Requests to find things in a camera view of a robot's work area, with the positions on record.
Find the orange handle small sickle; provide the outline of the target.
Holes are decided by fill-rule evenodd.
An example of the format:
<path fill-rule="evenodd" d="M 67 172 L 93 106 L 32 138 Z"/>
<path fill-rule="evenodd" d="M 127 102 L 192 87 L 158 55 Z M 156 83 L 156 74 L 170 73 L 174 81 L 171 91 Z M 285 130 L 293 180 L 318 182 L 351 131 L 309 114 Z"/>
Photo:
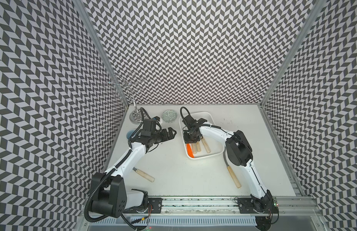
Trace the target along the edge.
<path fill-rule="evenodd" d="M 191 145 L 189 143 L 186 144 L 186 147 L 187 147 L 187 153 L 188 153 L 188 156 L 190 158 L 194 158 L 194 155 L 193 155 L 193 151 L 192 151 L 192 148 L 191 148 Z"/>

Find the blue blade wooden handle sickle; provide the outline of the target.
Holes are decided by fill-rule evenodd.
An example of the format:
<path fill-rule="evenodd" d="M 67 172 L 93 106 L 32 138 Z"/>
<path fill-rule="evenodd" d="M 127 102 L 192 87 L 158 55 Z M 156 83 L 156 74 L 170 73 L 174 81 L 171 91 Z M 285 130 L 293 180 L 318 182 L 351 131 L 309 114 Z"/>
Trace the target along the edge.
<path fill-rule="evenodd" d="M 203 144 L 203 146 L 204 146 L 206 152 L 207 152 L 208 154 L 211 153 L 211 149 L 210 149 L 210 147 L 209 147 L 209 145 L 208 145 L 208 143 L 207 143 L 207 141 L 205 140 L 204 137 L 201 139 L 201 142 L 202 142 L 202 144 Z"/>

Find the white plastic storage box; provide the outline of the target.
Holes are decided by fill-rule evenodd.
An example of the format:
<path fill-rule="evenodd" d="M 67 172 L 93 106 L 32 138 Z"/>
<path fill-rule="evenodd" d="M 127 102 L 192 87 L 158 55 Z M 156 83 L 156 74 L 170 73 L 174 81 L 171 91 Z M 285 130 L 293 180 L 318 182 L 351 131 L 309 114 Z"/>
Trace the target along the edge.
<path fill-rule="evenodd" d="M 196 120 L 199 120 L 200 118 L 206 119 L 208 123 L 215 125 L 215 121 L 213 120 L 213 117 L 209 112 L 195 112 L 195 113 L 191 113 L 191 116 Z M 189 153 L 187 145 L 183 141 L 183 146 L 185 148 L 185 154 L 189 159 L 201 160 L 201 159 L 214 157 L 214 156 L 223 154 L 225 147 L 224 147 L 224 145 L 221 144 L 221 142 L 216 141 L 215 139 L 213 139 L 209 136 L 206 136 L 206 135 L 204 135 L 203 138 L 205 139 L 206 144 L 209 147 L 211 152 L 207 152 L 205 145 L 202 143 L 202 141 L 200 141 L 199 145 L 200 145 L 201 151 L 200 152 L 197 151 L 196 153 Z"/>

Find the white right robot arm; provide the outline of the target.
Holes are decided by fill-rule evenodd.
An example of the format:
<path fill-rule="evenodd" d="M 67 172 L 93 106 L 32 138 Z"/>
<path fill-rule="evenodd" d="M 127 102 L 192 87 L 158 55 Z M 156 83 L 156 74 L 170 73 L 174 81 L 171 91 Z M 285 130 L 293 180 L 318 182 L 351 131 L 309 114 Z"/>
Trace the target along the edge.
<path fill-rule="evenodd" d="M 270 190 L 264 185 L 253 162 L 252 148 L 245 134 L 227 131 L 220 126 L 209 123 L 206 119 L 194 119 L 191 115 L 182 118 L 184 124 L 183 139 L 185 143 L 196 143 L 204 136 L 222 143 L 226 148 L 227 159 L 239 166 L 250 189 L 252 209 L 259 214 L 273 213 L 275 202 Z"/>

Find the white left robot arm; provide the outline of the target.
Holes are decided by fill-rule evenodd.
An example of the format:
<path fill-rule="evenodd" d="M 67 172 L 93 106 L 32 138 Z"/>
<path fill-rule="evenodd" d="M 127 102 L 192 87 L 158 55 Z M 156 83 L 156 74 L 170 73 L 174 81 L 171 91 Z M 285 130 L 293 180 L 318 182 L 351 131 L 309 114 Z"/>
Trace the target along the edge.
<path fill-rule="evenodd" d="M 145 212 L 149 208 L 148 192 L 126 190 L 124 178 L 154 145 L 170 141 L 177 132 L 169 127 L 163 129 L 159 117 L 151 118 L 144 108 L 140 109 L 141 123 L 127 140 L 126 152 L 103 173 L 91 179 L 89 197 L 84 207 L 88 222 L 98 222 L 107 217 L 118 218 L 129 209 Z"/>

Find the green patterned ceramic bowl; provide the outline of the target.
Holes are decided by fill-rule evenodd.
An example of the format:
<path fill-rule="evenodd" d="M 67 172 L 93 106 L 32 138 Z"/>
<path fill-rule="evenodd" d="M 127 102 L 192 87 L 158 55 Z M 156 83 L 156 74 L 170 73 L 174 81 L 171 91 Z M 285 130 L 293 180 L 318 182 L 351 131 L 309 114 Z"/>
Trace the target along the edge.
<path fill-rule="evenodd" d="M 162 119 L 166 123 L 173 123 L 177 119 L 177 112 L 172 109 L 165 110 L 162 113 Z"/>

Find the light blue plastic cup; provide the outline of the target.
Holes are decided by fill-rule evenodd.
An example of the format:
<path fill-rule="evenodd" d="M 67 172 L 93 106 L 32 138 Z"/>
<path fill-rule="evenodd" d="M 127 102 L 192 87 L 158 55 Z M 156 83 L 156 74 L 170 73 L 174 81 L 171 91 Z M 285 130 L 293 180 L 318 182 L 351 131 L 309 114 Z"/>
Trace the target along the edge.
<path fill-rule="evenodd" d="M 127 134 L 126 134 L 126 138 L 128 140 L 132 139 L 135 135 L 136 135 L 136 131 L 135 130 L 130 130 Z"/>

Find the chrome mug tree stand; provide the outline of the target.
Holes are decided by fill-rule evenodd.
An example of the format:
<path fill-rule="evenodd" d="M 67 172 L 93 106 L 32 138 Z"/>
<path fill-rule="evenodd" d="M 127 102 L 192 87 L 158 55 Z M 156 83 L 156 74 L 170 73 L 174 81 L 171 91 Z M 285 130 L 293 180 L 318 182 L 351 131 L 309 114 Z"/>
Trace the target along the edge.
<path fill-rule="evenodd" d="M 118 98 L 129 107 L 129 103 L 133 105 L 133 111 L 129 115 L 129 119 L 133 124 L 139 124 L 142 122 L 142 116 L 140 109 L 137 107 L 136 98 L 139 92 L 139 85 L 147 80 L 144 75 L 139 75 L 135 72 L 128 72 L 126 75 L 114 73 L 112 80 L 107 84 L 116 88 Z"/>

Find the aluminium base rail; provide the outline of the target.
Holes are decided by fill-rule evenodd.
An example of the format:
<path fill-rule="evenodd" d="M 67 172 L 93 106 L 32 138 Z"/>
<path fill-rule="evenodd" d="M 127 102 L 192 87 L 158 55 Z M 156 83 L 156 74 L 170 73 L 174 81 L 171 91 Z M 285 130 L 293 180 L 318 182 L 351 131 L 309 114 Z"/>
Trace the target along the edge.
<path fill-rule="evenodd" d="M 238 200 L 248 203 L 238 204 Z M 151 214 L 155 216 L 268 216 L 256 213 L 246 196 L 150 196 Z M 322 216 L 316 201 L 308 196 L 276 196 L 277 216 Z"/>

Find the aluminium left corner post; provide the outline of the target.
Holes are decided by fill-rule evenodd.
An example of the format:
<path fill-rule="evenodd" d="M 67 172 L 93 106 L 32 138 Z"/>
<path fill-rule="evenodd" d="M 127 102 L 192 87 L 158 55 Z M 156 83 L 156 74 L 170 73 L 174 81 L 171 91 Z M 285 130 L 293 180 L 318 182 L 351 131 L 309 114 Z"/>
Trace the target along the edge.
<path fill-rule="evenodd" d="M 128 107 L 129 103 L 127 101 L 127 98 L 125 97 L 121 86 L 118 85 L 118 80 L 115 76 L 115 72 L 112 68 L 109 58 L 107 57 L 106 51 L 104 50 L 104 47 L 101 44 L 98 34 L 93 26 L 91 18 L 89 17 L 89 15 L 87 13 L 87 10 L 84 6 L 84 1 L 73 0 L 73 4 L 74 4 L 74 8 L 77 10 L 77 12 L 79 14 L 80 20 L 83 22 L 86 30 L 88 31 L 89 36 L 90 36 L 96 50 L 98 51 L 101 60 L 103 61 L 103 64 L 110 76 L 111 83 L 117 89 L 118 94 L 119 94 L 123 104 Z"/>

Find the aluminium corner post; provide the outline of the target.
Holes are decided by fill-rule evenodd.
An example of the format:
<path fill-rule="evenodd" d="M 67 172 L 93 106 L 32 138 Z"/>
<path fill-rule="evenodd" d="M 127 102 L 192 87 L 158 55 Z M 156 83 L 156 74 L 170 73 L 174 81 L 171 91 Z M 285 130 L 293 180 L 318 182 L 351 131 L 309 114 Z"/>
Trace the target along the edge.
<path fill-rule="evenodd" d="M 317 17 L 319 16 L 320 12 L 323 10 L 324 5 L 327 3 L 327 1 L 323 0 L 318 0 L 315 2 L 315 4 L 312 7 L 312 10 L 308 17 L 306 18 L 305 22 L 301 26 L 301 30 L 299 31 L 295 41 L 293 42 L 289 52 L 285 56 L 285 59 L 280 66 L 278 72 L 276 73 L 269 89 L 266 91 L 265 96 L 260 102 L 261 107 L 265 107 L 269 99 L 271 98 L 272 94 L 276 90 L 278 84 L 280 83 L 282 77 L 286 73 L 289 65 L 291 64 L 293 58 L 298 52 L 298 49 L 301 47 L 304 39 L 307 37 L 311 27 L 313 26 L 314 22 L 316 21 Z"/>
<path fill-rule="evenodd" d="M 87 13 L 87 10 L 84 6 L 84 1 L 73 0 L 73 4 L 74 4 L 74 8 L 77 10 L 77 12 L 79 14 L 80 20 L 83 22 L 86 30 L 88 31 L 89 36 L 90 36 L 96 50 L 98 51 L 101 60 L 103 61 L 103 64 L 110 76 L 111 83 L 117 89 L 118 94 L 119 94 L 123 104 L 128 107 L 129 103 L 127 101 L 127 98 L 125 97 L 121 86 L 118 85 L 118 80 L 115 76 L 115 72 L 112 68 L 109 58 L 107 57 L 106 51 L 104 50 L 104 47 L 101 44 L 98 34 L 93 26 L 91 18 L 89 17 L 89 15 Z"/>

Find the aluminium right corner post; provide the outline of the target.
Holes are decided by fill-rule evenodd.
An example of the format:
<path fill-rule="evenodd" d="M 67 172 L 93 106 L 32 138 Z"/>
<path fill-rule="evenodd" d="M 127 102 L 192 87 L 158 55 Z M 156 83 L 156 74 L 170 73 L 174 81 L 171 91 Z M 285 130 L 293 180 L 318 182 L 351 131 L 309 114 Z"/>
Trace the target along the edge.
<path fill-rule="evenodd" d="M 269 89 L 266 91 L 265 96 L 260 102 L 261 107 L 265 107 L 269 99 L 271 98 L 272 94 L 276 90 L 278 84 L 280 83 L 282 77 L 286 73 L 289 65 L 291 64 L 293 58 L 298 52 L 298 49 L 301 47 L 304 39 L 307 37 L 311 27 L 313 26 L 314 22 L 316 21 L 317 17 L 319 16 L 320 12 L 323 10 L 324 5 L 327 3 L 327 1 L 323 0 L 318 0 L 315 2 L 315 4 L 312 7 L 312 10 L 308 17 L 306 18 L 305 22 L 301 26 L 301 30 L 299 31 L 295 41 L 293 42 L 289 52 L 285 56 L 285 59 L 280 66 L 278 72 L 276 73 Z"/>

